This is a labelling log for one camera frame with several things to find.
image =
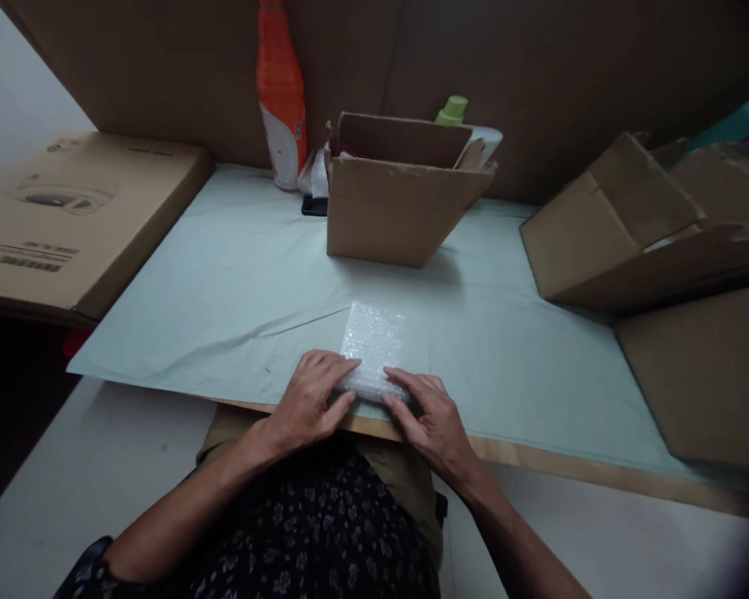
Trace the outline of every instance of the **open cardboard box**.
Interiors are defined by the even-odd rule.
[[[546,300],[639,309],[749,268],[749,162],[713,146],[667,172],[625,133],[521,232]]]
[[[214,170],[208,150],[67,133],[0,175],[0,312],[94,326]]]
[[[749,470],[749,288],[615,331],[672,455]]]
[[[483,143],[466,147],[464,127],[342,112],[336,135],[355,157],[335,155],[328,130],[329,255],[424,266],[497,169],[477,167]]]

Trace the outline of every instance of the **bubble wrap package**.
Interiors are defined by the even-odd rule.
[[[404,317],[353,302],[341,353],[360,359],[360,366],[339,382],[339,389],[379,402],[383,394],[408,400],[408,391],[386,380],[384,366],[399,366]]]

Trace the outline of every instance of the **wooden table edge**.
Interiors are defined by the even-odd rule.
[[[203,395],[195,395],[195,397],[217,403],[227,403],[256,412],[272,413],[276,407],[269,403],[227,401]],[[386,420],[350,415],[341,421],[340,427],[371,437],[404,441],[402,433],[393,423]],[[736,489],[727,488],[719,483],[705,483],[690,478],[653,473],[638,468],[578,458],[565,453],[555,453],[509,441],[474,436],[469,436],[469,441],[477,455],[486,462],[526,468],[583,483],[597,484],[619,491],[686,503],[713,512],[749,518],[749,497],[739,493]]]

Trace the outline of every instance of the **green bottle cap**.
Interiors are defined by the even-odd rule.
[[[435,121],[439,125],[460,125],[464,121],[464,110],[469,100],[463,96],[450,96],[447,105],[439,111]]]

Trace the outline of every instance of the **orange bottle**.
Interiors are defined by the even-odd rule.
[[[259,1],[258,35],[258,99],[275,185],[296,191],[307,157],[305,88],[283,0]]]

